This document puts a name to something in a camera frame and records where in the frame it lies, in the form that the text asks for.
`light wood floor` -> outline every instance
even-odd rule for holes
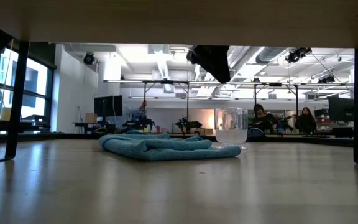
[[[0,162],[0,223],[358,223],[350,148],[246,145],[231,159],[139,162],[91,140],[21,143]]]

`glass jar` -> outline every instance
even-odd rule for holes
[[[224,145],[242,145],[247,140],[248,109],[247,108],[216,108],[215,136]]]

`long hair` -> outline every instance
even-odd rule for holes
[[[265,113],[264,107],[263,107],[262,105],[260,105],[260,104],[256,104],[256,105],[254,106],[254,113],[255,113],[255,114],[257,114],[256,112],[257,112],[258,110],[262,110],[262,111]]]
[[[304,109],[308,110],[308,112],[309,112],[308,115],[304,115],[304,114],[303,114],[303,110],[304,110]],[[302,115],[303,115],[305,118],[314,121],[313,115],[311,115],[310,109],[309,109],[307,106],[302,109]]]

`wall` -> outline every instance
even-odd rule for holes
[[[98,74],[56,45],[55,78],[52,93],[51,130],[75,133],[73,122],[93,112],[93,97],[98,92]]]
[[[150,89],[147,92],[147,96],[158,96],[159,92],[162,89]],[[182,92],[183,90],[177,88],[176,92]],[[121,95],[125,104],[132,107],[139,107],[142,103],[142,99],[128,99],[130,95],[132,96],[143,96],[143,91],[140,94],[139,88],[132,89],[122,88]],[[164,96],[174,97],[175,95],[166,94]],[[295,100],[291,101],[279,101],[279,100],[258,100],[258,103],[264,106],[267,110],[295,110],[296,104]],[[299,109],[307,106],[311,110],[318,110],[321,108],[328,107],[328,101],[299,101]],[[147,100],[148,108],[186,108],[186,100],[169,100],[169,99],[148,99]],[[227,107],[243,107],[252,109],[254,107],[254,100],[190,100],[189,108],[191,109],[214,109],[214,108],[227,108]]]
[[[98,86],[96,97],[102,96],[116,96],[120,94],[119,86],[120,83],[105,83],[104,80],[104,69],[106,62],[102,61],[98,65]]]
[[[172,132],[172,123],[176,123],[183,116],[186,116],[186,109],[171,108],[149,108],[147,110],[147,118],[154,121],[155,125],[161,128],[167,128]],[[203,124],[203,128],[214,128],[214,110],[212,109],[190,109],[190,121],[198,121]],[[173,125],[173,132],[179,133],[181,130],[177,125]]]

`computer monitor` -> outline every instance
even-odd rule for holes
[[[354,121],[354,100],[328,98],[329,119],[331,121]]]
[[[122,96],[96,97],[94,113],[98,117],[122,116]]]

